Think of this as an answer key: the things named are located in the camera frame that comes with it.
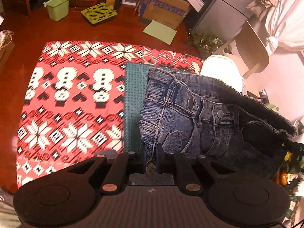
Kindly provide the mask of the blue denim jeans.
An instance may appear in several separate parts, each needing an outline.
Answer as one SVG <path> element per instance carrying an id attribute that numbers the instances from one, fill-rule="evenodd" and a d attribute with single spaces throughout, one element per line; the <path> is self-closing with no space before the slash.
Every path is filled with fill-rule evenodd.
<path id="1" fill-rule="evenodd" d="M 205 155 L 272 179 L 296 130 L 284 117 L 220 80 L 150 68 L 140 113 L 147 160 L 156 147 L 195 159 Z"/>

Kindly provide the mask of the red patterned blanket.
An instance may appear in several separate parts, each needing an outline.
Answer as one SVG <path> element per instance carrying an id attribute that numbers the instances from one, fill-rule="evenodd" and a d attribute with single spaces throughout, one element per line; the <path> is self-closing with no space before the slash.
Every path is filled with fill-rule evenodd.
<path id="1" fill-rule="evenodd" d="M 55 41 L 44 46 L 24 98 L 17 185 L 107 149 L 122 151 L 127 62 L 199 73 L 191 55 L 141 45 Z"/>

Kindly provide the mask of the green cutting mat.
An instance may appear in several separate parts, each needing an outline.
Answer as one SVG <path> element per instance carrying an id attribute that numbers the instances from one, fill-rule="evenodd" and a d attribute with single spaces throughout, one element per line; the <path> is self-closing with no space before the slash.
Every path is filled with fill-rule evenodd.
<path id="1" fill-rule="evenodd" d="M 139 120 L 151 65 L 125 64 L 124 147 L 125 151 L 146 152 L 142 144 Z"/>

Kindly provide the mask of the white folded garment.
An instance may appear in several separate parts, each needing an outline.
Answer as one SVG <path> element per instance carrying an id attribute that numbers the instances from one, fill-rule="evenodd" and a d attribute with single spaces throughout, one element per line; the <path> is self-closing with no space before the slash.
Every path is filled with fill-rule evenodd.
<path id="1" fill-rule="evenodd" d="M 243 77 L 241 76 L 236 64 L 227 56 L 209 56 L 203 62 L 200 74 L 221 80 L 239 93 L 242 93 L 243 91 Z"/>

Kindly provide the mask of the small christmas tree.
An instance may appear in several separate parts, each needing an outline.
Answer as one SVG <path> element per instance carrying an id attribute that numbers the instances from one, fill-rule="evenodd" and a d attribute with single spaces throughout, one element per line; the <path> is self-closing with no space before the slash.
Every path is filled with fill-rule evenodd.
<path id="1" fill-rule="evenodd" d="M 206 59 L 211 56 L 216 50 L 218 50 L 223 42 L 215 35 L 207 33 L 188 33 L 190 43 L 194 46 L 198 52 L 198 55 L 202 59 Z"/>

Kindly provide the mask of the light green paper sheet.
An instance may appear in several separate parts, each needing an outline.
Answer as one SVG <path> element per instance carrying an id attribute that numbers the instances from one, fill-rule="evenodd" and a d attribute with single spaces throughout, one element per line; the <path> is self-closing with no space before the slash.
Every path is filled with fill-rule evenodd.
<path id="1" fill-rule="evenodd" d="M 147 25 L 143 32 L 166 43 L 167 45 L 171 45 L 177 33 L 176 30 L 154 20 Z"/>

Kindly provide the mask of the wooden chair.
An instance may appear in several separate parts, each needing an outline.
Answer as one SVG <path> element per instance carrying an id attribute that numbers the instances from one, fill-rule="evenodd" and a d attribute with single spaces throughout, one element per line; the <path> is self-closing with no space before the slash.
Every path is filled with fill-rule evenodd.
<path id="1" fill-rule="evenodd" d="M 225 48 L 235 42 L 237 54 L 226 53 Z M 248 21 L 245 21 L 240 32 L 212 53 L 230 58 L 243 72 L 247 79 L 254 73 L 261 73 L 269 64 L 268 52 Z"/>

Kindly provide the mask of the yellow-green plastic tray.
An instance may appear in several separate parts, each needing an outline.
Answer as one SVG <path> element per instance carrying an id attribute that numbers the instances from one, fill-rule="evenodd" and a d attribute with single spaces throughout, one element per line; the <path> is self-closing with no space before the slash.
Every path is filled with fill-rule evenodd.
<path id="1" fill-rule="evenodd" d="M 117 16 L 117 12 L 106 3 L 99 3 L 81 11 L 82 16 L 92 25 L 103 23 Z"/>

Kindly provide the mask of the brown cardboard box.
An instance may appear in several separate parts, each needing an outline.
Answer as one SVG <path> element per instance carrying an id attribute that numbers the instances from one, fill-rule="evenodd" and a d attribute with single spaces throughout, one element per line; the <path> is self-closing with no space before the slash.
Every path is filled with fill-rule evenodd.
<path id="1" fill-rule="evenodd" d="M 142 0 L 139 15 L 147 20 L 176 29 L 190 8 L 184 0 Z"/>

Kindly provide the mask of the green plastic bin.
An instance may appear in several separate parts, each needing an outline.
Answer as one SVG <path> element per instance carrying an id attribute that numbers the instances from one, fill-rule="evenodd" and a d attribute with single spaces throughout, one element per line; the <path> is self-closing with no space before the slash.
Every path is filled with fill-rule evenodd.
<path id="1" fill-rule="evenodd" d="M 69 14 L 70 0 L 50 0 L 44 4 L 47 8 L 48 16 L 51 20 L 58 22 Z"/>

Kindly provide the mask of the white knotted curtain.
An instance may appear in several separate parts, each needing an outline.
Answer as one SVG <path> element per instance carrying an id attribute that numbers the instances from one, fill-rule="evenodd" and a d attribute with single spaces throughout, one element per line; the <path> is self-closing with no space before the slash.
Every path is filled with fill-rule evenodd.
<path id="1" fill-rule="evenodd" d="M 303 51 L 303 0 L 254 0 L 247 5 L 258 21 L 265 21 L 265 48 Z"/>

